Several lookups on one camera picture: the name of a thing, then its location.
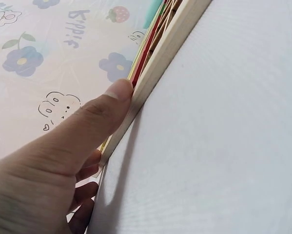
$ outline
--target hand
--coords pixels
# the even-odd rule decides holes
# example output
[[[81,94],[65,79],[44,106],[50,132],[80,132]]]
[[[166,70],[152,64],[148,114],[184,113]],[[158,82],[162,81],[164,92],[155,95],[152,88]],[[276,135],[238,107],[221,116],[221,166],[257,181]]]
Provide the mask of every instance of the hand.
[[[122,123],[132,92],[129,81],[117,81],[56,129],[0,161],[0,234],[85,232],[98,185],[75,185],[98,171],[96,148]],[[66,215],[79,205],[67,223]]]

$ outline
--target green leaf illustration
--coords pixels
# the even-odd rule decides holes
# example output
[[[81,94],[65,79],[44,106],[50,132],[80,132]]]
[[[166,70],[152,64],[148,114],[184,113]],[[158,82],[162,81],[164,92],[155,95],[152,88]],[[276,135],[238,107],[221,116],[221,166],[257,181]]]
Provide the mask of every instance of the green leaf illustration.
[[[13,6],[7,6],[7,7],[5,7],[3,10],[4,11],[7,11],[8,9],[10,9],[10,8],[12,8]]]
[[[32,35],[27,34],[27,33],[22,34],[22,38],[29,41],[35,41],[35,38]]]
[[[17,43],[18,43],[18,40],[16,40],[16,39],[9,40],[8,42],[6,42],[3,45],[2,49],[7,49],[7,48],[10,48],[10,47],[13,47],[14,45],[17,45]]]

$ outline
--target finger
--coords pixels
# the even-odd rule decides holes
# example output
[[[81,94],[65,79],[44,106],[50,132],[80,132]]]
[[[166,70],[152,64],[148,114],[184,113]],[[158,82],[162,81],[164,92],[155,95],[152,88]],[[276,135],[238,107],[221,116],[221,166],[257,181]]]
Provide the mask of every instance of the finger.
[[[73,234],[84,234],[92,216],[94,201],[92,199],[84,202],[69,222]]]
[[[98,184],[95,182],[90,182],[88,184],[76,188],[69,212],[75,210],[84,201],[94,197],[97,194],[97,191]]]
[[[83,168],[76,174],[77,183],[95,175],[99,170],[98,164],[91,167]]]
[[[88,156],[120,126],[132,92],[130,81],[118,80],[53,131],[22,148],[18,156],[29,155],[39,169],[75,175]]]
[[[101,151],[94,150],[94,152],[86,159],[85,163],[83,164],[82,168],[87,168],[98,164],[101,158]]]

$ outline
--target heart doodle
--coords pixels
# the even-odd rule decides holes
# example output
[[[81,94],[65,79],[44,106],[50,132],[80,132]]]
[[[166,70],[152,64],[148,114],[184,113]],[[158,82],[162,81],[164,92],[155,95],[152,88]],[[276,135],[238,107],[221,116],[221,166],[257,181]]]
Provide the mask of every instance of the heart doodle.
[[[49,125],[48,125],[48,124],[45,124],[43,130],[44,130],[44,131],[48,131],[48,130],[49,130]]]

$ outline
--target pastel patterned sheet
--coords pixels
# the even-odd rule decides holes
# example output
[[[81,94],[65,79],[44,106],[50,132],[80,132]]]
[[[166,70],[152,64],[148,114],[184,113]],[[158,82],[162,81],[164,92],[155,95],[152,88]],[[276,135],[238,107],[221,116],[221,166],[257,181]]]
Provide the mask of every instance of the pastel patterned sheet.
[[[152,2],[0,2],[0,158],[127,77]]]

